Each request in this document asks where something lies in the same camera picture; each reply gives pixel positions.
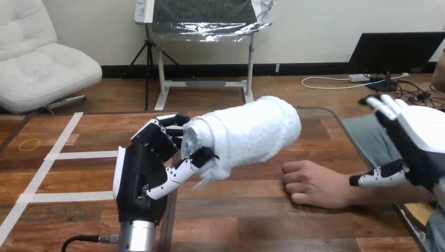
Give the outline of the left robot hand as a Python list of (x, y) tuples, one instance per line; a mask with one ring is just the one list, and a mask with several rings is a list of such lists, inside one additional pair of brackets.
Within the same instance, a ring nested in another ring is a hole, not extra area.
[(180, 114), (156, 117), (131, 137), (127, 148), (119, 147), (112, 192), (120, 223), (145, 221), (159, 225), (168, 194), (218, 158), (204, 146), (174, 166), (164, 166), (181, 149), (182, 127), (189, 120)]

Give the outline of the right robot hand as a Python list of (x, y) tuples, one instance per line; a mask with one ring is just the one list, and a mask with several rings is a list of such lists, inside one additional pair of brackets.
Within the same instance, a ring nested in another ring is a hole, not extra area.
[(408, 105), (383, 94), (366, 103), (375, 111), (401, 158), (351, 176), (351, 186), (390, 186), (409, 181), (428, 191), (444, 191), (444, 112)]

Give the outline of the person's hand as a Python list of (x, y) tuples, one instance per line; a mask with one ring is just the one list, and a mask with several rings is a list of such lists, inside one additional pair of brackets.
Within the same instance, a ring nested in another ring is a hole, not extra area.
[(284, 189), (296, 205), (327, 209), (350, 205), (354, 189), (347, 175), (308, 160), (285, 162), (282, 172)]

